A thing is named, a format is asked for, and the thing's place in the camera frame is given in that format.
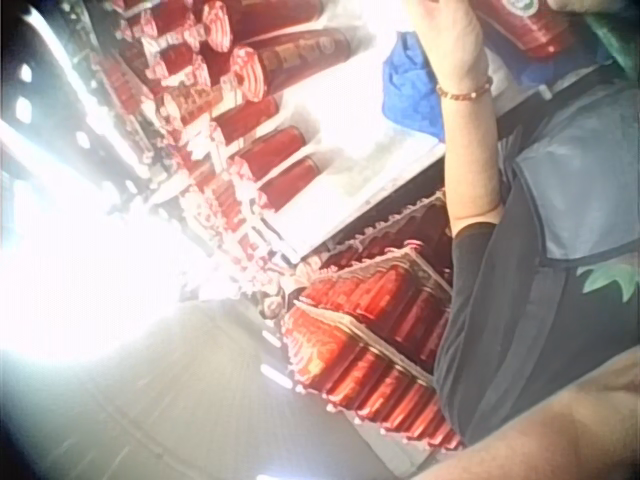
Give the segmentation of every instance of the skin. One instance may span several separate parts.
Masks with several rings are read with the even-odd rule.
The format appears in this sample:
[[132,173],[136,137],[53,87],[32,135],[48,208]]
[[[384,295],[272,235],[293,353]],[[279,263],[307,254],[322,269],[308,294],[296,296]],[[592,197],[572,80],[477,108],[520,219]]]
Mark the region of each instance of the skin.
[[[559,8],[560,1],[555,3]],[[488,61],[482,30],[468,0],[405,0],[405,4],[442,88],[461,94],[484,85]],[[491,98],[443,100],[442,110],[453,233],[477,222],[497,224],[503,207]],[[636,348],[416,480],[607,478],[640,455],[639,385]]]

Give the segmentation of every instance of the green logo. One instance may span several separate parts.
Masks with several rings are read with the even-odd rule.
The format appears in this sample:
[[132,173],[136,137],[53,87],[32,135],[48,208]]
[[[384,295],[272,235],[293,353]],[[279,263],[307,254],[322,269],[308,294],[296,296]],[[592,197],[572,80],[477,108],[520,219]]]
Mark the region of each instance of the green logo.
[[540,8],[540,0],[502,0],[511,13],[521,17],[530,17]]

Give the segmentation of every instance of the blue cloth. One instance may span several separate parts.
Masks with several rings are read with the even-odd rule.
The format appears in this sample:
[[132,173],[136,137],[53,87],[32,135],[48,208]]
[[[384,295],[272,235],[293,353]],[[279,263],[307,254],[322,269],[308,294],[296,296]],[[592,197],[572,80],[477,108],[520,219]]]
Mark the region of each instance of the blue cloth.
[[415,33],[398,33],[382,66],[382,114],[401,127],[444,140],[436,77]]
[[[580,41],[575,46],[544,60],[529,58],[490,25],[485,25],[485,43],[502,59],[518,84],[537,87],[551,84],[572,71],[612,60],[592,32],[578,31]],[[415,33],[398,33],[382,71],[382,114],[396,125],[444,141],[436,78]]]

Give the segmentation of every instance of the apron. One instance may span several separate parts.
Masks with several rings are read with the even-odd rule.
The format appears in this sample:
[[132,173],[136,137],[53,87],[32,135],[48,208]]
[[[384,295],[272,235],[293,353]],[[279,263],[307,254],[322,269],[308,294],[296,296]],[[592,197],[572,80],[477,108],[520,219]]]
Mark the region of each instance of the apron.
[[574,97],[530,137],[531,146],[503,158],[504,176],[525,187],[541,256],[512,347],[478,407],[494,429],[509,418],[535,367],[570,268],[640,246],[638,93],[614,82]]

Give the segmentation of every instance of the gold bracelet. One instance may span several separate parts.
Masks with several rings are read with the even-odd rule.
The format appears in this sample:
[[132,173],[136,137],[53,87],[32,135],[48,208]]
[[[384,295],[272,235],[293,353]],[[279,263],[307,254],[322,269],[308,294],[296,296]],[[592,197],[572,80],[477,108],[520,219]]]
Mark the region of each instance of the gold bracelet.
[[436,86],[436,92],[438,92],[438,95],[440,95],[441,98],[444,98],[444,99],[447,99],[447,100],[453,100],[455,102],[471,102],[471,101],[475,100],[476,98],[481,97],[485,93],[491,91],[491,86],[492,85],[493,85],[493,78],[489,77],[489,78],[487,78],[487,81],[485,82],[485,84],[482,87],[480,87],[478,90],[476,90],[475,92],[471,92],[471,93],[449,93],[449,92],[445,91],[440,85]]

